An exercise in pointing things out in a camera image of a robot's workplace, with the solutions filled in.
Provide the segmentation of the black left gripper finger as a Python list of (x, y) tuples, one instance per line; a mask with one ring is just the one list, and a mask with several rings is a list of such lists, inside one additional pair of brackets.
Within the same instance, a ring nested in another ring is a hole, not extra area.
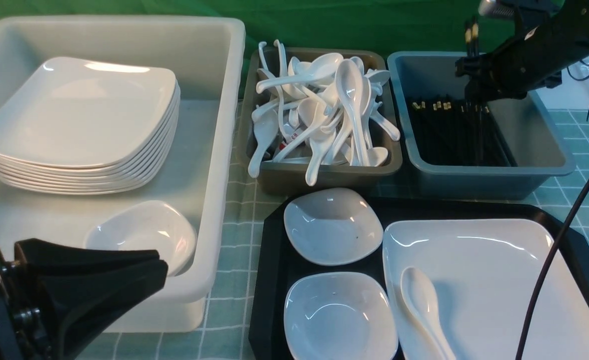
[(165, 285), (168, 265), (149, 259), (91, 275), (43, 276), (40, 317), (52, 360), (73, 360), (100, 333)]
[(64, 246), (31, 238), (14, 244), (13, 273), (38, 276), (90, 276), (116, 273), (127, 278), (161, 280), (156, 250), (96, 250)]

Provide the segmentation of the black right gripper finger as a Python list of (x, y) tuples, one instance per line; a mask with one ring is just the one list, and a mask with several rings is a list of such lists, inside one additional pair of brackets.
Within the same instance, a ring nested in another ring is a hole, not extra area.
[(485, 164), (485, 145), (484, 145), (484, 91), (480, 85), (471, 89), (467, 95), (469, 105), (469, 114), (472, 119), (473, 140), (475, 152), (475, 165), (484, 166)]

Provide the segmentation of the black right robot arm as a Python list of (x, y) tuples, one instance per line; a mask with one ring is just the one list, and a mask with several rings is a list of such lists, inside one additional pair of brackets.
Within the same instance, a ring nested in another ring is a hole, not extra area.
[(562, 70), (589, 57), (589, 0), (484, 0), (481, 15), (504, 10), (514, 35), (493, 51), (456, 62), (456, 76), (468, 76), (469, 101), (523, 100), (528, 92), (562, 84)]

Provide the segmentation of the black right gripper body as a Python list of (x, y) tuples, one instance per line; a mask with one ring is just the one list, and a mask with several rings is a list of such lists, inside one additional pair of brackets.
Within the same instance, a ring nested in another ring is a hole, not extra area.
[(486, 54), (456, 60), (456, 77), (468, 76), (464, 96), (470, 100), (522, 100), (529, 91), (562, 84), (564, 31), (540, 25), (507, 39)]

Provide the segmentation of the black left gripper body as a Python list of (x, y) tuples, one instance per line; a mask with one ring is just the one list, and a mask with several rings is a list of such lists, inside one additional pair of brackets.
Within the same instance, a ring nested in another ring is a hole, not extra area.
[(0, 251), (0, 360), (52, 360), (40, 311), (27, 305), (13, 266)]

